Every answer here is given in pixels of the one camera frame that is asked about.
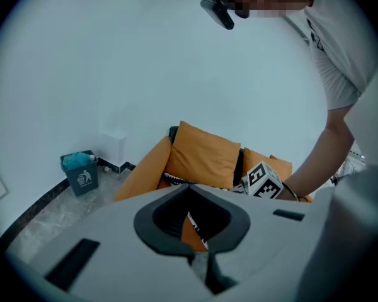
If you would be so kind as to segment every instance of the black slot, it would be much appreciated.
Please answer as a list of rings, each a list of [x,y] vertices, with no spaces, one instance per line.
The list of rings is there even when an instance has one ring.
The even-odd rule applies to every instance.
[[[180,241],[188,212],[213,253],[235,249],[250,227],[249,216],[240,207],[196,185],[182,185],[141,208],[134,229],[157,253],[192,258],[192,247]]]
[[[283,210],[283,209],[275,210],[273,212],[273,215],[292,219],[292,220],[297,220],[297,221],[301,221],[305,216],[305,214],[295,213],[293,211],[288,211],[288,210]]]
[[[46,280],[58,288],[67,291],[87,264],[100,243],[82,239],[72,250],[46,275]]]

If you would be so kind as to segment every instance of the trash can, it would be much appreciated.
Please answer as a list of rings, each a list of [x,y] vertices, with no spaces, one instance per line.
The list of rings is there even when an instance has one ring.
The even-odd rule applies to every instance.
[[[92,151],[79,151],[85,154],[94,154]],[[71,189],[76,196],[87,193],[90,190],[98,188],[98,159],[95,157],[95,161],[90,164],[82,165],[81,167],[65,170],[63,166],[63,158],[70,154],[62,155],[60,157],[60,165],[63,172],[66,174],[67,179],[70,182]]]

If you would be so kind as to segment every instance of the marble floor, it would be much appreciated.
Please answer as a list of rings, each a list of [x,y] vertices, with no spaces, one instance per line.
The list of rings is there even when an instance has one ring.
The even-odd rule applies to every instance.
[[[99,187],[79,197],[68,187],[27,224],[8,247],[7,252],[28,264],[46,243],[67,227],[102,206],[111,204],[119,187],[130,173],[130,170],[125,169],[119,175],[113,172],[106,174],[98,168]]]

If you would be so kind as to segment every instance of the man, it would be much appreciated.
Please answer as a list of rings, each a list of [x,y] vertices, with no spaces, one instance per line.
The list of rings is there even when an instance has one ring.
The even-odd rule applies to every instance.
[[[346,159],[353,135],[344,122],[378,65],[378,39],[354,0],[222,0],[242,18],[304,9],[311,27],[310,49],[326,94],[326,126],[315,147],[285,183],[304,197],[325,183]],[[280,199],[293,199],[284,190]]]

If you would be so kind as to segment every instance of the orange pillow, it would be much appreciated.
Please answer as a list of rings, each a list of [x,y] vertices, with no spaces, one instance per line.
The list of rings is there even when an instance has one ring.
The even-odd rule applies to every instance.
[[[156,190],[171,153],[171,148],[172,144],[169,138],[162,138],[122,184],[115,201],[129,199]]]
[[[181,121],[165,170],[178,178],[229,189],[240,148],[240,143]]]
[[[242,176],[246,176],[249,170],[262,161],[265,161],[274,171],[277,172],[281,181],[286,180],[292,174],[291,162],[278,159],[274,155],[271,155],[270,158],[268,158],[262,154],[259,154],[258,152],[245,148]]]

